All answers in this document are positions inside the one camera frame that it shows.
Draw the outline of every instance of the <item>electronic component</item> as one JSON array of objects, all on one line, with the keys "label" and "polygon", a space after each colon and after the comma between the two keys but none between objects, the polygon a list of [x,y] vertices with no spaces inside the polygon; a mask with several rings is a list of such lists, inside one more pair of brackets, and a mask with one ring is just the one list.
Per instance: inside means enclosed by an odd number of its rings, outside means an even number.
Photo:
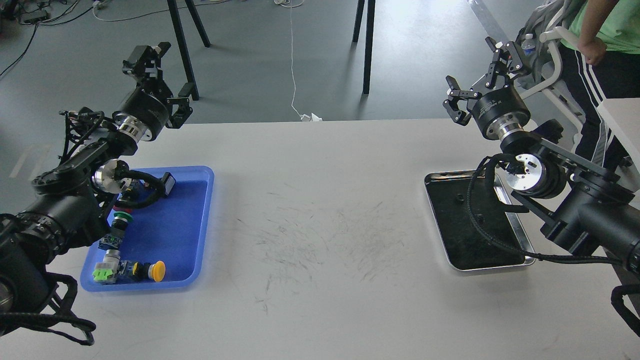
[{"label": "electronic component", "polygon": [[120,260],[119,250],[107,250],[102,262],[93,269],[93,280],[99,284],[115,284],[117,281],[164,279],[166,266],[163,261],[155,263],[139,263],[131,260]]},{"label": "electronic component", "polygon": [[118,250],[122,244],[125,230],[129,222],[133,221],[131,214],[124,211],[116,211],[113,213],[113,221],[111,222],[111,232],[100,239],[98,248],[102,250]]},{"label": "electronic component", "polygon": [[22,17],[22,22],[25,24],[35,24],[48,18],[49,12],[47,12],[47,10],[36,10],[32,13],[25,14],[25,16]]}]

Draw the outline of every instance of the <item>silver metal joint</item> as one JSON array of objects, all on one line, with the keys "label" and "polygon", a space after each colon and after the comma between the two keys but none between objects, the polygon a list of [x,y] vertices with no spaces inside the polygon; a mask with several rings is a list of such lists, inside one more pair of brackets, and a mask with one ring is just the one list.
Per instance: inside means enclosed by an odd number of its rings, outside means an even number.
[{"label": "silver metal joint", "polygon": [[114,118],[122,119],[118,131],[129,135],[136,143],[140,142],[140,140],[149,141],[151,139],[151,132],[148,131],[148,127],[136,117],[119,113]]},{"label": "silver metal joint", "polygon": [[507,184],[519,192],[531,192],[543,185],[547,177],[547,168],[537,157],[520,154],[516,160],[524,164],[524,174],[507,174]]},{"label": "silver metal joint", "polygon": [[131,179],[128,178],[117,181],[114,179],[119,161],[122,160],[111,159],[95,171],[91,180],[96,188],[107,193],[121,193],[131,184]]},{"label": "silver metal joint", "polygon": [[486,128],[486,137],[490,140],[500,140],[505,137],[524,131],[522,124],[526,124],[526,115],[520,113],[505,114],[495,119],[491,125]]},{"label": "silver metal joint", "polygon": [[104,255],[104,260],[107,260],[108,258],[120,260],[120,251],[116,249],[107,250],[106,254]]}]

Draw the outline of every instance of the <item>green shirt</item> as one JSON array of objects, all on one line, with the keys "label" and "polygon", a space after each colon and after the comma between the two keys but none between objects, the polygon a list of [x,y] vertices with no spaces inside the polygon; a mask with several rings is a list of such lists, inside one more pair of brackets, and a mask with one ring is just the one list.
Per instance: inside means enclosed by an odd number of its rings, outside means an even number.
[{"label": "green shirt", "polygon": [[[571,23],[569,31],[580,37],[586,2],[580,12]],[[607,51],[620,51],[627,54],[640,54],[640,1],[620,0],[613,8],[607,20],[596,35],[605,44]],[[570,49],[577,50],[568,42],[562,40],[562,44]]]}]

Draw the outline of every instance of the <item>water bottle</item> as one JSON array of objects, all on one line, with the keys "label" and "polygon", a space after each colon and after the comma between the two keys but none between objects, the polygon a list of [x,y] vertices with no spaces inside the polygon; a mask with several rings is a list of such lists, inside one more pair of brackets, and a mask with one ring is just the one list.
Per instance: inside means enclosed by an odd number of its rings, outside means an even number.
[{"label": "water bottle", "polygon": [[529,56],[536,51],[536,41],[533,40],[533,34],[526,34],[522,42],[522,52],[525,56]]}]

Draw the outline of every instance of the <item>striped pants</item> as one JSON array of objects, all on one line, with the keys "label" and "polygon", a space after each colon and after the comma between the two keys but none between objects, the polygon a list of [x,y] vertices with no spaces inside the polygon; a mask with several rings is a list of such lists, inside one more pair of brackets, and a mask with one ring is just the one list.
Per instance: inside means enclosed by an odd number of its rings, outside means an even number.
[{"label": "striped pants", "polygon": [[562,79],[584,111],[586,122],[575,153],[597,165],[615,170],[627,156],[596,107],[604,99],[640,97],[640,54],[607,51],[597,65],[587,65],[580,52],[560,46]]}]

